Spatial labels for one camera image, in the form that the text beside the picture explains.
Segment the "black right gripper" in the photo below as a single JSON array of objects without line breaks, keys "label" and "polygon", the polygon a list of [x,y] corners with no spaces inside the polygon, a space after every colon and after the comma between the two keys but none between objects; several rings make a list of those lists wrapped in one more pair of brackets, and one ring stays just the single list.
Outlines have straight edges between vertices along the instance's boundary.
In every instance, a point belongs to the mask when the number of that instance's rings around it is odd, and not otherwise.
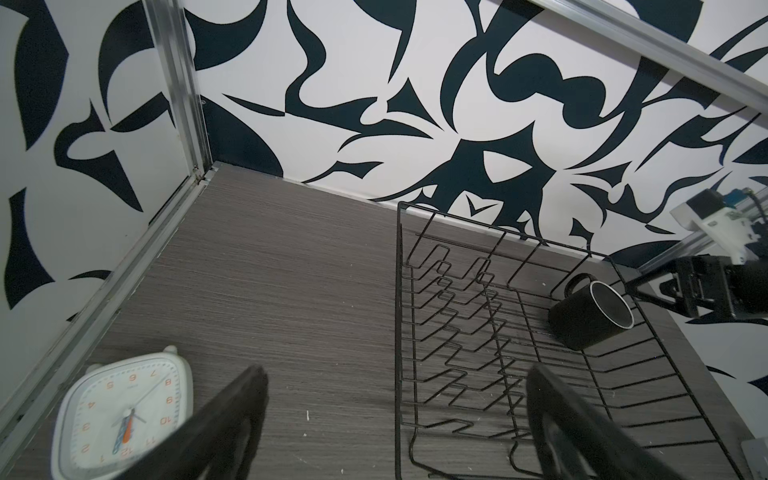
[{"label": "black right gripper", "polygon": [[756,320],[767,316],[767,260],[734,264],[727,256],[680,257],[629,281],[626,291],[691,319],[705,308],[724,320]]}]

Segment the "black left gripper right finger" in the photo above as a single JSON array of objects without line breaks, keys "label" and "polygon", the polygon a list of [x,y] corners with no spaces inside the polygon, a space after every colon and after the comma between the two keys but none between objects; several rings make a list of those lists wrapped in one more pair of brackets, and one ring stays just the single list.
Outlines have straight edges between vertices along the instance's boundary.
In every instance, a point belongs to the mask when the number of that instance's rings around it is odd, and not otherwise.
[{"label": "black left gripper right finger", "polygon": [[679,479],[570,386],[536,363],[526,376],[527,416],[546,479]]}]

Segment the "black mug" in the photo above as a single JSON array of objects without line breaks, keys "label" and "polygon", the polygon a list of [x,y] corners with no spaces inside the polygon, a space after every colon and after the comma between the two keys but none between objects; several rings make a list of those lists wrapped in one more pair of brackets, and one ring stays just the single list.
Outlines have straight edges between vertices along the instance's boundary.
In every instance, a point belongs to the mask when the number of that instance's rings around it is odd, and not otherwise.
[{"label": "black mug", "polygon": [[588,272],[565,286],[564,299],[552,306],[548,322],[553,336],[571,350],[582,351],[631,330],[634,315],[614,288]]}]

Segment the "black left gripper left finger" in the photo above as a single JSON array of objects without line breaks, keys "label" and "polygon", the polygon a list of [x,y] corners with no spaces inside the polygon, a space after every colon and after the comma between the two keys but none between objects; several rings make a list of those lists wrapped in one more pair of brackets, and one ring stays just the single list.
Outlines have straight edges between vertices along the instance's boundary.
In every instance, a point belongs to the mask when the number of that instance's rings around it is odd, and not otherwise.
[{"label": "black left gripper left finger", "polygon": [[251,365],[120,479],[246,479],[260,439],[269,378]]}]

